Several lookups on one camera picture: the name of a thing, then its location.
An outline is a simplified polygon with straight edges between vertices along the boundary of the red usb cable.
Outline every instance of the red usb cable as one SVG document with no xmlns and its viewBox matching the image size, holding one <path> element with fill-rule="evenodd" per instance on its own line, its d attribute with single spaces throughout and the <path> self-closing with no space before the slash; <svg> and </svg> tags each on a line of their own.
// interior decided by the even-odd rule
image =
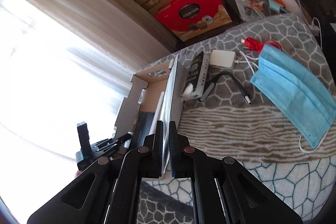
<svg viewBox="0 0 336 224">
<path fill-rule="evenodd" d="M 265 40 L 263 42 L 259 42 L 258 40 L 255 40 L 254 38 L 252 37 L 248 37 L 246 39 L 242 39 L 241 42 L 247 46 L 249 48 L 250 51 L 257 51 L 258 54 L 260 54 L 261 50 L 263 49 L 264 45 L 271 45 L 273 47 L 276 47 L 278 48 L 280 51 L 282 51 L 282 47 L 281 45 L 272 40 L 272 39 L 268 39 L 268 40 Z"/>
</svg>

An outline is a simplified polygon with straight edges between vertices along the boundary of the screw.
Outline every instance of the screw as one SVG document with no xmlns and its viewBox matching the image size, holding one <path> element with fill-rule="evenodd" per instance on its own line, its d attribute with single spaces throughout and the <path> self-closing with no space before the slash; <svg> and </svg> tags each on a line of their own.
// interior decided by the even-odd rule
<svg viewBox="0 0 336 224">
<path fill-rule="evenodd" d="M 139 151 L 140 153 L 146 153 L 146 152 L 148 152 L 148 150 L 149 150 L 149 148 L 148 148 L 147 146 L 140 146 L 140 147 L 138 148 L 138 151 Z"/>
<path fill-rule="evenodd" d="M 225 162 L 226 164 L 234 164 L 234 163 L 235 163 L 235 159 L 232 158 L 232 157 L 225 157 L 225 158 L 224 158 L 224 162 Z"/>
<path fill-rule="evenodd" d="M 192 146 L 187 146 L 184 149 L 184 152 L 186 152 L 186 153 L 194 153 L 195 152 L 195 148 L 193 148 Z"/>
<path fill-rule="evenodd" d="M 100 165 L 108 164 L 109 163 L 109 158 L 108 157 L 101 157 L 101 158 L 98 159 L 98 163 Z"/>
</svg>

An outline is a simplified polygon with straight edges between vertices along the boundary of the red box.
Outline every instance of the red box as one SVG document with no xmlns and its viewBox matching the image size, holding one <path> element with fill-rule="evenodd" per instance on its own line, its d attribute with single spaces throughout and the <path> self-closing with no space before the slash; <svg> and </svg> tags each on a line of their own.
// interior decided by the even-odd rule
<svg viewBox="0 0 336 224">
<path fill-rule="evenodd" d="M 232 22 L 221 0 L 173 0 L 155 18 L 182 41 Z"/>
</svg>

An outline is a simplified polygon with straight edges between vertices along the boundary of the white charger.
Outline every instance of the white charger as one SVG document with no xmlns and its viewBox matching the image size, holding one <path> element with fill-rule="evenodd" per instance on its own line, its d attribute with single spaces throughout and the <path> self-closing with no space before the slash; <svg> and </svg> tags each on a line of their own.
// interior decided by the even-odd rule
<svg viewBox="0 0 336 224">
<path fill-rule="evenodd" d="M 233 70 L 236 53 L 233 51 L 213 50 L 210 56 L 209 65 L 216 68 Z"/>
</svg>

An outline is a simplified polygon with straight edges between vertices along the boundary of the face mask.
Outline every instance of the face mask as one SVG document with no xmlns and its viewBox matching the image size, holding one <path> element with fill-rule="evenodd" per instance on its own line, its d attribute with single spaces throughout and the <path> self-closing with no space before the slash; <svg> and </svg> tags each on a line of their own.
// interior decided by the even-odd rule
<svg viewBox="0 0 336 224">
<path fill-rule="evenodd" d="M 306 138 L 314 152 L 323 142 L 336 116 L 336 103 L 325 86 L 286 53 L 265 45 L 259 55 L 255 85 Z"/>
</svg>

